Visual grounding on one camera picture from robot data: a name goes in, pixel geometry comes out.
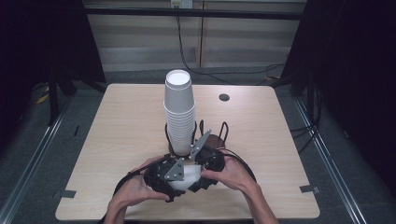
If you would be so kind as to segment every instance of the stack of cups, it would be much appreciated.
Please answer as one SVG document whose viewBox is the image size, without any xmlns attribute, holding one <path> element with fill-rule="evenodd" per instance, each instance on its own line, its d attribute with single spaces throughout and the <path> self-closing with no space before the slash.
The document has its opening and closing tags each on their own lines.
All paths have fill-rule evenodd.
<svg viewBox="0 0 396 224">
<path fill-rule="evenodd" d="M 173 152 L 178 156 L 189 155 L 195 129 L 195 102 L 188 72 L 173 70 L 166 75 L 163 107 Z"/>
</svg>

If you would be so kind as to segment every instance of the wall outlet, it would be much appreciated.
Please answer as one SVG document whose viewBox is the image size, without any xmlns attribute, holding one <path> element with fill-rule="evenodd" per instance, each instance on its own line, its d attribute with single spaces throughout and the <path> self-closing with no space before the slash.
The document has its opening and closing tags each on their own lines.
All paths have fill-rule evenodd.
<svg viewBox="0 0 396 224">
<path fill-rule="evenodd" d="M 171 0 L 171 8 L 181 8 L 181 0 Z"/>
<path fill-rule="evenodd" d="M 181 0 L 181 8 L 192 8 L 192 0 Z"/>
</svg>

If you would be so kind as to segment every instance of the person's right hand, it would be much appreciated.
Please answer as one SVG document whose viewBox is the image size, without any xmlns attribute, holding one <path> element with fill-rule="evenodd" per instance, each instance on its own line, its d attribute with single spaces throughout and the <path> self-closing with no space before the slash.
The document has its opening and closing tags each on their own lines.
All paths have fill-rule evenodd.
<svg viewBox="0 0 396 224">
<path fill-rule="evenodd" d="M 221 152 L 228 154 L 227 150 L 221 150 Z M 241 190 L 242 192 L 245 192 L 248 187 L 256 185 L 256 182 L 237 159 L 225 156 L 224 160 L 225 166 L 221 172 L 204 170 L 201 172 L 201 176 L 218 180 L 228 188 Z"/>
</svg>

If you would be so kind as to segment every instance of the table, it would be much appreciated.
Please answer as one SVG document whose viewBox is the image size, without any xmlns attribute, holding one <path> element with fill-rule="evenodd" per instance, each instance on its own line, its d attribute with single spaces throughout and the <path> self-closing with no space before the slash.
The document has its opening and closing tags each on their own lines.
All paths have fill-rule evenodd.
<svg viewBox="0 0 396 224">
<path fill-rule="evenodd" d="M 226 146 L 253 170 L 267 202 L 278 218 L 315 218 L 319 215 L 304 167 L 290 135 L 274 90 L 270 87 L 192 87 L 196 120 L 219 134 L 230 127 Z M 219 96 L 226 93 L 230 100 Z M 60 220 L 97 220 L 106 212 L 118 181 L 147 158 L 168 152 L 164 135 L 164 85 L 112 84 L 99 106 L 62 198 Z M 248 219 L 251 214 L 239 191 L 221 183 L 188 191 L 172 203 L 145 201 L 129 207 L 131 220 Z"/>
</svg>

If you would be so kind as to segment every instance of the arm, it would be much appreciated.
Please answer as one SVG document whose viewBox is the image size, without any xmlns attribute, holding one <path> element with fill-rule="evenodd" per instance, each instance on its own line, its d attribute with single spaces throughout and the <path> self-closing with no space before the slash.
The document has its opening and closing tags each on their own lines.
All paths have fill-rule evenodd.
<svg viewBox="0 0 396 224">
<path fill-rule="evenodd" d="M 236 159 L 224 157 L 225 167 L 221 172 L 202 171 L 201 176 L 215 179 L 230 189 L 240 190 L 247 200 L 250 213 L 256 224 L 278 223 L 274 213 L 262 194 L 261 187 L 254 182 L 245 168 Z"/>
<path fill-rule="evenodd" d="M 160 158 L 161 157 L 148 159 L 140 167 L 146 166 Z M 138 170 L 140 167 L 133 169 L 132 172 Z M 169 197 L 166 194 L 150 189 L 146 185 L 142 175 L 134 176 L 122 185 L 120 190 L 108 203 L 105 223 L 124 223 L 125 213 L 128 206 L 142 203 L 148 199 L 168 201 Z"/>
</svg>

